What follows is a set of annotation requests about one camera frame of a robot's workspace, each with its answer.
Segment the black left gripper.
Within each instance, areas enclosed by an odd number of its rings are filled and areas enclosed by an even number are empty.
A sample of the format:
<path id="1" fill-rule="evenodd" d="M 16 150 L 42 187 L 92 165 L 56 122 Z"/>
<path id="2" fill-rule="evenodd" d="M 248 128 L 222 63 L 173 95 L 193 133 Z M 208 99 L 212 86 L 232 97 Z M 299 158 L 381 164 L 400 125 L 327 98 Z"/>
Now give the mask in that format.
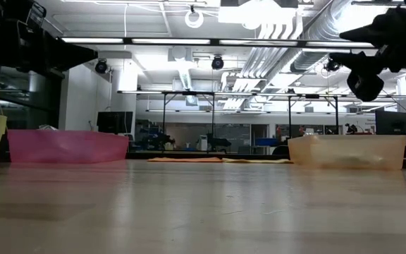
<path id="1" fill-rule="evenodd" d="M 64 44 L 59 58 L 55 38 L 42 28 L 47 10 L 37 1 L 0 1 L 0 14 L 0 66 L 67 71 L 98 58 L 74 44 Z"/>

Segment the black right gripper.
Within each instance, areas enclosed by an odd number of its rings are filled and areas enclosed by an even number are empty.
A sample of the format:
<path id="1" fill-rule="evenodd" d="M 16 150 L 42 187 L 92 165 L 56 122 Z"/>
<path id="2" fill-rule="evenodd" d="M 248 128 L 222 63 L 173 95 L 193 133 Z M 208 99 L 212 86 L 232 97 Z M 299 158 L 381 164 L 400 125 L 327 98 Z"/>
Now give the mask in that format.
<path id="1" fill-rule="evenodd" d="M 398 6 L 378 15 L 369 25 L 339 34 L 343 40 L 367 42 L 378 49 L 374 56 L 364 52 L 330 53 L 330 60 L 351 69 L 347 84 L 363 102 L 376 99 L 383 89 L 379 73 L 386 67 L 391 51 L 406 40 L 406 8 Z"/>

